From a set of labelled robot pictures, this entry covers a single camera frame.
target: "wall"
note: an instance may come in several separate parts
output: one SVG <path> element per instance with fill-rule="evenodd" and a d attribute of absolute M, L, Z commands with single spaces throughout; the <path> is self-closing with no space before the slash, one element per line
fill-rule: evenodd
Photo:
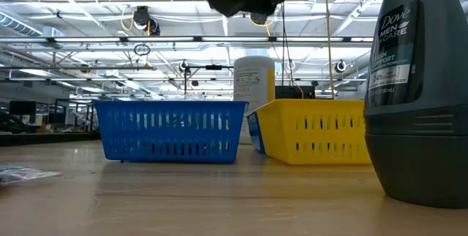
<path fill-rule="evenodd" d="M 44 85 L 43 82 L 31 82 L 32 88 L 22 83 L 0 83 L 0 102 L 36 101 L 53 104 L 56 99 L 68 99 L 69 90 L 57 85 Z"/>

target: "wooden table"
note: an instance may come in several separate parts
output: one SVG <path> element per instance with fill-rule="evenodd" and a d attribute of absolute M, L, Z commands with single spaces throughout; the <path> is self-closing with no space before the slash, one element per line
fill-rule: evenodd
<path fill-rule="evenodd" d="M 292 167 L 241 146 L 232 165 L 105 159 L 99 141 L 0 149 L 59 171 L 0 188 L 0 235 L 467 235 L 468 210 L 387 198 L 371 166 Z"/>

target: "yellow plastic basket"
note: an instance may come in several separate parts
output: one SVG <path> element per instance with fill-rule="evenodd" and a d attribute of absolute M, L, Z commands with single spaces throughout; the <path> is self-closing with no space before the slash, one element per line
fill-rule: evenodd
<path fill-rule="evenodd" d="M 363 101 L 277 99 L 257 110 L 265 153 L 289 164 L 370 164 Z"/>

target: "dove logo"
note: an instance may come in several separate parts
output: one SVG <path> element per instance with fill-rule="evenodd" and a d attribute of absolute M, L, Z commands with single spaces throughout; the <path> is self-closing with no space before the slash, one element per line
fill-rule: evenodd
<path fill-rule="evenodd" d="M 409 21 L 405 21 L 402 24 L 398 25 L 398 28 L 405 28 L 406 26 L 408 26 L 409 23 Z"/>
<path fill-rule="evenodd" d="M 408 32 L 409 20 L 406 20 L 410 16 L 411 10 L 407 9 L 402 13 L 385 16 L 380 28 L 380 42 L 385 42 L 390 38 L 399 37 Z"/>
<path fill-rule="evenodd" d="M 380 30 L 386 29 L 389 26 L 392 26 L 395 23 L 398 23 L 400 20 L 404 20 L 410 16 L 411 10 L 407 9 L 402 13 L 395 14 L 392 16 L 385 16 L 382 22 L 382 27 Z"/>

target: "white container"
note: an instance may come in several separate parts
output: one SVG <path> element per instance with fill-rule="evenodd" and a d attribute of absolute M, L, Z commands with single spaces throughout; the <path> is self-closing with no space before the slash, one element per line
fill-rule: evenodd
<path fill-rule="evenodd" d="M 265 56 L 247 56 L 234 62 L 234 100 L 248 101 L 245 115 L 275 99 L 275 62 Z M 244 116 L 241 144 L 252 144 Z"/>

